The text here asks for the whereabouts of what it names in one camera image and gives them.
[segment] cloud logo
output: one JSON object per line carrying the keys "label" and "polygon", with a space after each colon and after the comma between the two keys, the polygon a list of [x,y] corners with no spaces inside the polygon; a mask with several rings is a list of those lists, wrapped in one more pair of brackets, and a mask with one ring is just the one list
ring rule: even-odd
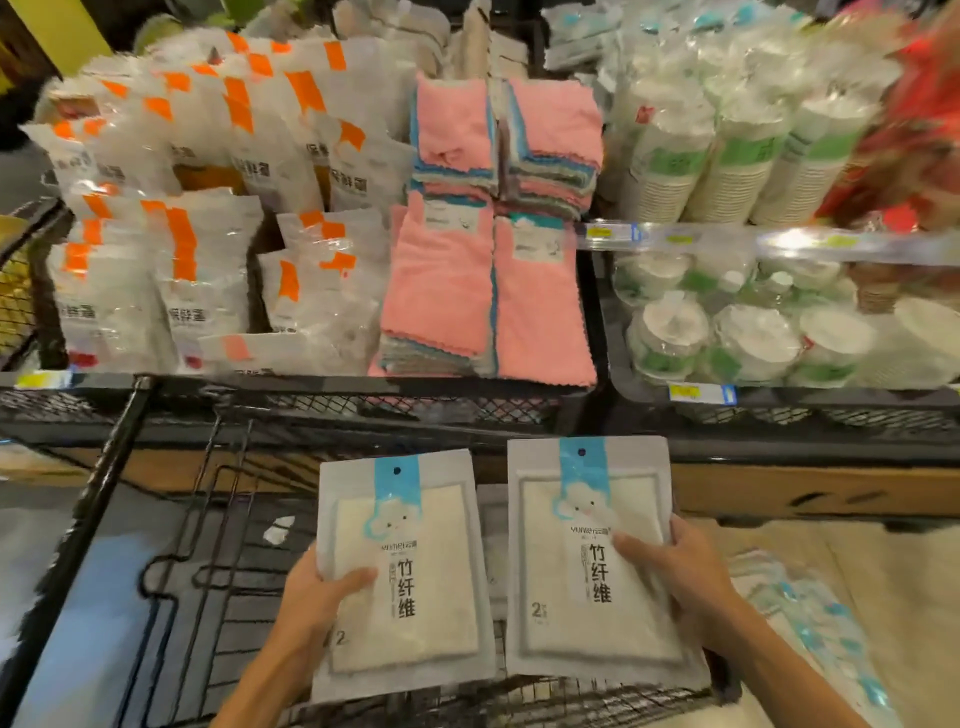
{"label": "cloud logo", "polygon": [[420,508],[399,498],[379,500],[373,515],[364,524],[364,535],[374,541],[404,540],[412,536],[420,522]]}
{"label": "cloud logo", "polygon": [[561,521],[591,521],[614,527],[616,515],[607,500],[607,494],[590,488],[587,483],[570,483],[565,493],[553,499],[553,515]]}

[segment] towel stack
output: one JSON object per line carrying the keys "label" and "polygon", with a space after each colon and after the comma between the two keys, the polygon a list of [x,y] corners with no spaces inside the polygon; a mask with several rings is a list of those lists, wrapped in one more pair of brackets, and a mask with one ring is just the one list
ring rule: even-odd
{"label": "towel stack", "polygon": [[414,182],[429,195],[488,202],[497,192],[494,129],[486,82],[420,77],[410,123],[410,141],[417,150]]}
{"label": "towel stack", "polygon": [[517,207],[565,220],[589,209],[603,164],[603,118],[575,81],[506,83],[507,189]]}

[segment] hand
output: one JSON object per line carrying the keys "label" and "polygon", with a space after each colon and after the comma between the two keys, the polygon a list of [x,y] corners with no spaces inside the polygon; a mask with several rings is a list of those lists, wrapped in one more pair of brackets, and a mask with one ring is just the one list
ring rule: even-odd
{"label": "hand", "polygon": [[376,569],[356,569],[342,579],[324,581],[317,573],[316,544],[311,544],[287,574],[280,611],[264,651],[277,654],[291,665],[298,680],[308,681],[324,655],[324,641],[340,602],[369,587],[374,579]]}
{"label": "hand", "polygon": [[660,577],[680,607],[680,625],[701,644],[727,651],[732,626],[753,608],[736,592],[723,558],[707,536],[679,516],[670,519],[674,546],[652,546],[616,531],[613,547],[636,567]]}

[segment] green label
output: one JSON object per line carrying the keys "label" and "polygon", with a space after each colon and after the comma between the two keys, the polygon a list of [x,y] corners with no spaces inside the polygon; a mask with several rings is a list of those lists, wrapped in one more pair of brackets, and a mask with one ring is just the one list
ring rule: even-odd
{"label": "green label", "polygon": [[734,137],[727,139],[723,154],[720,156],[722,165],[762,164],[770,161],[780,152],[782,136],[768,136],[765,139],[741,139]]}
{"label": "green label", "polygon": [[714,347],[709,353],[710,368],[713,373],[720,377],[721,381],[731,383],[740,374],[743,365],[733,356],[721,347]]}
{"label": "green label", "polygon": [[693,356],[669,356],[660,352],[647,352],[640,361],[640,369],[658,374],[671,375],[693,366]]}
{"label": "green label", "polygon": [[687,291],[696,293],[707,293],[717,287],[717,279],[708,276],[703,271],[691,268],[686,272],[684,279],[680,281],[680,287]]}
{"label": "green label", "polygon": [[650,157],[650,171],[668,177],[699,175],[707,161],[707,150],[699,152],[671,152],[658,147]]}
{"label": "green label", "polygon": [[813,161],[829,161],[849,157],[859,140],[860,132],[822,136],[810,146],[807,158]]}
{"label": "green label", "polygon": [[852,376],[856,371],[856,364],[836,366],[832,364],[800,364],[796,374],[810,381],[837,381]]}

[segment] plastic wrap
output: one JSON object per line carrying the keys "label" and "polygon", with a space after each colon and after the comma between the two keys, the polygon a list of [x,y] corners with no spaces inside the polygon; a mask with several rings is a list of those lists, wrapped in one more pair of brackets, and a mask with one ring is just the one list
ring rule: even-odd
{"label": "plastic wrap", "polygon": [[377,568],[340,606],[318,702],[490,680],[496,649],[469,452],[323,463],[320,574]]}

